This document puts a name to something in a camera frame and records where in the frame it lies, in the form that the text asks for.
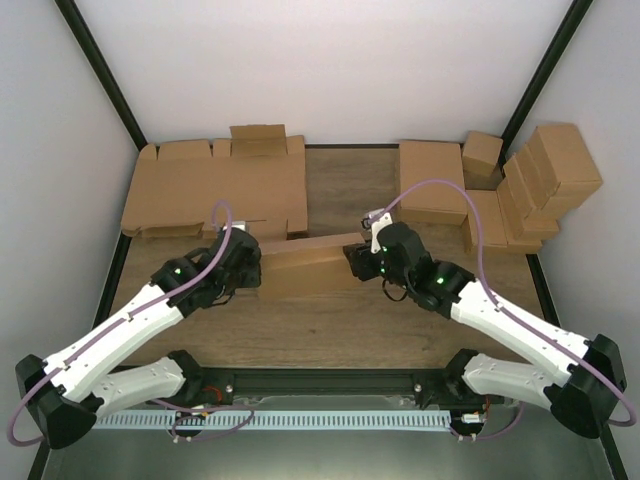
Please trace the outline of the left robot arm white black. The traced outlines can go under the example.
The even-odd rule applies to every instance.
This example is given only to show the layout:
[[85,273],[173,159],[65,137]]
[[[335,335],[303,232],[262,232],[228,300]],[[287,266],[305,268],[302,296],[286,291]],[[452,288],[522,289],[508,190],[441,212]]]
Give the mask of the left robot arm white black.
[[222,306],[239,289],[261,283],[261,250],[244,229],[223,229],[209,247],[169,260],[119,311],[67,348],[29,354],[15,373],[21,407],[52,449],[86,435],[96,422],[134,405],[205,404],[204,372],[186,351],[129,370],[114,369],[147,341],[198,310]]

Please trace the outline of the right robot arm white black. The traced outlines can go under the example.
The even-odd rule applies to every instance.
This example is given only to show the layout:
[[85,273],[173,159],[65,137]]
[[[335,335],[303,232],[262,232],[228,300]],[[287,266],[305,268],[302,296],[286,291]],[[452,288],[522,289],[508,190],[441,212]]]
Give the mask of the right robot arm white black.
[[465,403],[496,395],[537,405],[573,433],[600,437],[626,388],[618,345],[566,331],[487,291],[463,267],[436,260],[403,222],[376,227],[370,240],[343,253],[354,277],[381,278],[420,308],[466,325],[522,357],[521,362],[463,352],[465,363],[444,378],[447,396]]

